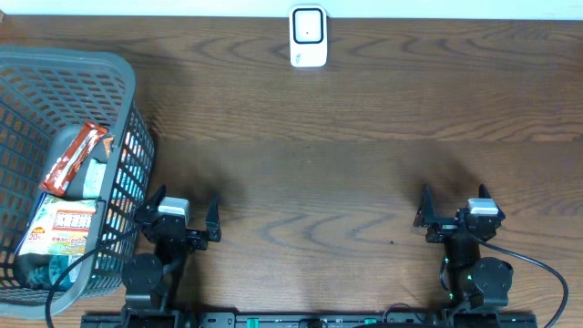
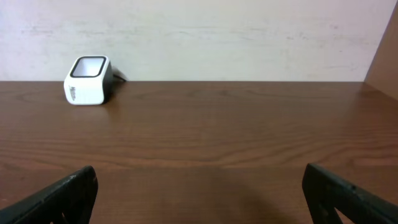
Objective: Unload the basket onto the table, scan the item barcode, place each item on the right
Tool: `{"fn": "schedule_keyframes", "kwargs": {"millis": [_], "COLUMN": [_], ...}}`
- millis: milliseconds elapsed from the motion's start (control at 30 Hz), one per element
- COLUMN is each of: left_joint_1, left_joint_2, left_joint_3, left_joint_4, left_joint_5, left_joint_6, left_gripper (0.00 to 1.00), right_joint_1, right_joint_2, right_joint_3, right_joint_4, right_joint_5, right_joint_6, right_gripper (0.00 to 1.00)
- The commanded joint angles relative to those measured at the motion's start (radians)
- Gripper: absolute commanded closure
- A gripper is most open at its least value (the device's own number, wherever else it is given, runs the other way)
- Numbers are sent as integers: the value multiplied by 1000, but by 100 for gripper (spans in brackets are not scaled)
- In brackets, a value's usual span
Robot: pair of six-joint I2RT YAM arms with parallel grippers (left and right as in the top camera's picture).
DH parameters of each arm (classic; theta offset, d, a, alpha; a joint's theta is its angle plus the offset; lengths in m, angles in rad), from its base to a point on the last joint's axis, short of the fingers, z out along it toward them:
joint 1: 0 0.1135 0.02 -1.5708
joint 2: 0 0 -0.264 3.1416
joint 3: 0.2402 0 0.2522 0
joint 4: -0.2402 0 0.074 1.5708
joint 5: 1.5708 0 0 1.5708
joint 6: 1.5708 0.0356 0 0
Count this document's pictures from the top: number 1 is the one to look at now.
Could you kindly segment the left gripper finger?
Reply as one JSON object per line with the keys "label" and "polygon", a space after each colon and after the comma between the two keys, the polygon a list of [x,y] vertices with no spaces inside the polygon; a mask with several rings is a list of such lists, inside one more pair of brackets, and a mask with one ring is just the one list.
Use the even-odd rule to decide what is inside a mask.
{"label": "left gripper finger", "polygon": [[212,242],[220,242],[221,240],[218,200],[218,195],[214,194],[210,200],[209,210],[205,219],[207,238],[208,241]]}
{"label": "left gripper finger", "polygon": [[146,210],[157,210],[160,203],[164,200],[166,196],[167,187],[161,185],[156,192],[147,201],[144,202]]}

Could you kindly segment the pale green wet wipes pack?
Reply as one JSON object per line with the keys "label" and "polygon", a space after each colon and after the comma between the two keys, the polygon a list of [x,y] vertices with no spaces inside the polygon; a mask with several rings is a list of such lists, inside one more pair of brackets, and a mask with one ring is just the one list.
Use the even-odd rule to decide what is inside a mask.
{"label": "pale green wet wipes pack", "polygon": [[99,197],[106,169],[106,163],[101,163],[96,159],[90,160],[83,184],[84,199],[96,199]]}

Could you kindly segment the yellow chips bag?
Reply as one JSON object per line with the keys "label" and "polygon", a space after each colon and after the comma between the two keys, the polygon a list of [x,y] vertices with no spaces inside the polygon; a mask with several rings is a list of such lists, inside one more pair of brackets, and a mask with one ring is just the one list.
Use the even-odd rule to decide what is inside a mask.
{"label": "yellow chips bag", "polygon": [[96,211],[95,200],[62,200],[42,193],[17,254],[83,255]]}

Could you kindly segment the red orange snack stick packet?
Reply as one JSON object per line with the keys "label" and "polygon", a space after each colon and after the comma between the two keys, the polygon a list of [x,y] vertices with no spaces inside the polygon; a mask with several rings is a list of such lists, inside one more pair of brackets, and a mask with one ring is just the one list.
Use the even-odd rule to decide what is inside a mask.
{"label": "red orange snack stick packet", "polygon": [[55,196],[66,195],[66,190],[98,142],[108,129],[94,122],[85,122],[62,154],[55,159],[39,188]]}

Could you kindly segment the teal mouthwash bottle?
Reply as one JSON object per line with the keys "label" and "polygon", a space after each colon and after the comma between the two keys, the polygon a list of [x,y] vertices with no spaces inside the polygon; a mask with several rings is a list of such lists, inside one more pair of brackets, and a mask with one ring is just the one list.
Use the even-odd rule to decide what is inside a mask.
{"label": "teal mouthwash bottle", "polygon": [[[77,259],[78,256],[71,255],[49,255],[48,262],[37,265],[26,276],[26,282],[35,289],[49,290],[58,277]],[[79,266],[73,268],[63,279],[57,290],[66,292],[73,286],[79,275]]]}

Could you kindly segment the small orange snack box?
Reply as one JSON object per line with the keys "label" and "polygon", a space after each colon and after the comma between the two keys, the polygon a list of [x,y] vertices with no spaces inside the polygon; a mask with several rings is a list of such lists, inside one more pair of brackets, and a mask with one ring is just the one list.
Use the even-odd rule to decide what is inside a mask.
{"label": "small orange snack box", "polygon": [[106,152],[106,156],[107,158],[110,157],[111,151],[112,151],[112,143],[114,141],[113,137],[108,137],[108,138],[104,138],[103,139],[103,145],[105,148],[105,152]]}

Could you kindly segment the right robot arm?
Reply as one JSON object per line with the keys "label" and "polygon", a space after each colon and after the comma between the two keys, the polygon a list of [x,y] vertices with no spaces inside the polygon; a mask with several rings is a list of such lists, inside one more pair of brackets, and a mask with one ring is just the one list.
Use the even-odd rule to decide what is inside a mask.
{"label": "right robot arm", "polygon": [[485,185],[453,217],[438,216],[431,190],[423,187],[414,226],[427,229],[426,242],[445,247],[441,280],[452,303],[443,311],[445,324],[478,327],[479,320],[472,316],[482,313],[490,318],[492,327],[500,325],[496,312],[508,305],[514,271],[506,261],[482,256],[480,244],[496,236],[505,218]]}

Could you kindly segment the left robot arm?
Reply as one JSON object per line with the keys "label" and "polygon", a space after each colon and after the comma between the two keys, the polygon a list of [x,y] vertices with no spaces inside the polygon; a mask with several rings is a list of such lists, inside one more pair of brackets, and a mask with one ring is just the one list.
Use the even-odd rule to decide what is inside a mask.
{"label": "left robot arm", "polygon": [[204,230],[190,229],[189,219],[189,201],[168,197],[164,186],[136,209],[134,222],[154,244],[154,251],[137,254],[124,266],[126,304],[121,311],[122,327],[198,325],[194,313],[174,307],[174,298],[188,257],[221,240],[218,196],[210,199]]}

